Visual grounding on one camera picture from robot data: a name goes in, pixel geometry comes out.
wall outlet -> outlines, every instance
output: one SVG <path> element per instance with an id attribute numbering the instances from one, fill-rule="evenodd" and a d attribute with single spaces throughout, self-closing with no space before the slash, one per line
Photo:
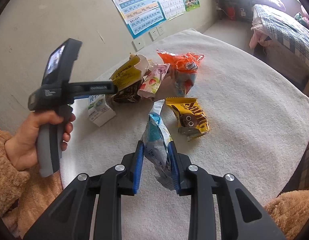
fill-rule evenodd
<path id="1" fill-rule="evenodd" d="M 157 27 L 157 31 L 158 31 L 160 36 L 165 33 L 165 29 L 162 25 Z"/>
<path id="2" fill-rule="evenodd" d="M 145 45 L 142 37 L 135 39 L 132 43 L 136 51 L 141 50 Z"/>
<path id="3" fill-rule="evenodd" d="M 149 35 L 150 35 L 152 41 L 155 41 L 155 40 L 160 36 L 156 27 L 154 27 L 154 28 L 149 32 Z"/>

milk carton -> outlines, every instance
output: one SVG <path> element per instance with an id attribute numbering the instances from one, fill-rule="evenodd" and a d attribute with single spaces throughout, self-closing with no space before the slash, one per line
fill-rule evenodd
<path id="1" fill-rule="evenodd" d="M 115 111 L 107 104 L 105 95 L 93 95 L 89 96 L 88 116 L 93 123 L 101 126 L 115 117 Z"/>

controller handle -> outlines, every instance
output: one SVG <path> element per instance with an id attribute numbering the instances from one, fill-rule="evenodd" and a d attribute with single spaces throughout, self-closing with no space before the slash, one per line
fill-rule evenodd
<path id="1" fill-rule="evenodd" d="M 46 123 L 39 128 L 37 138 L 37 156 L 40 165 L 39 173 L 42 177 L 48 177 L 59 170 L 59 159 L 62 157 L 61 142 L 64 127 L 69 121 L 72 107 L 59 106 L 55 109 L 57 115 L 64 118 L 60 124 Z"/>

blanket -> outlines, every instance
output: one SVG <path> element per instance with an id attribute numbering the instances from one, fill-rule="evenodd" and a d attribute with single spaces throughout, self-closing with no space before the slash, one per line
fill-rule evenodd
<path id="1" fill-rule="evenodd" d="M 309 30 L 288 14 L 267 5 L 254 5 L 273 40 L 279 41 L 309 66 Z"/>

snack wrapper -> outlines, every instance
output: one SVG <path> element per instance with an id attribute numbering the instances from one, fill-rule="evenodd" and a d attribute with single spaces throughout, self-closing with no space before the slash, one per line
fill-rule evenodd
<path id="1" fill-rule="evenodd" d="M 154 164 L 159 173 L 159 176 L 156 176 L 157 180 L 173 190 L 171 162 L 168 154 L 168 144 L 172 138 L 160 116 L 164 103 L 164 99 L 153 103 L 141 140 L 144 143 L 144 156 Z"/>
<path id="2" fill-rule="evenodd" d="M 144 82 L 144 79 L 137 81 L 136 83 L 128 86 L 127 88 L 119 91 L 114 95 L 113 100 L 117 103 L 139 103 L 141 96 L 137 94 L 139 87 Z"/>
<path id="3" fill-rule="evenodd" d="M 130 59 L 118 68 L 110 79 L 118 87 L 118 91 L 121 91 L 141 80 L 149 68 L 152 69 L 145 56 L 131 55 Z"/>
<path id="4" fill-rule="evenodd" d="M 143 84 L 138 90 L 138 95 L 141 97 L 155 99 L 155 95 L 162 80 L 168 72 L 170 64 L 155 65 L 154 70 L 146 77 Z"/>
<path id="5" fill-rule="evenodd" d="M 187 135 L 188 141 L 209 132 L 207 117 L 197 98 L 167 98 L 166 105 L 178 120 L 178 132 Z"/>
<path id="6" fill-rule="evenodd" d="M 158 55 L 164 63 L 170 63 L 171 78 L 177 89 L 177 96 L 184 97 L 193 87 L 200 61 L 205 57 L 203 54 L 187 54 L 177 55 L 157 50 Z"/>

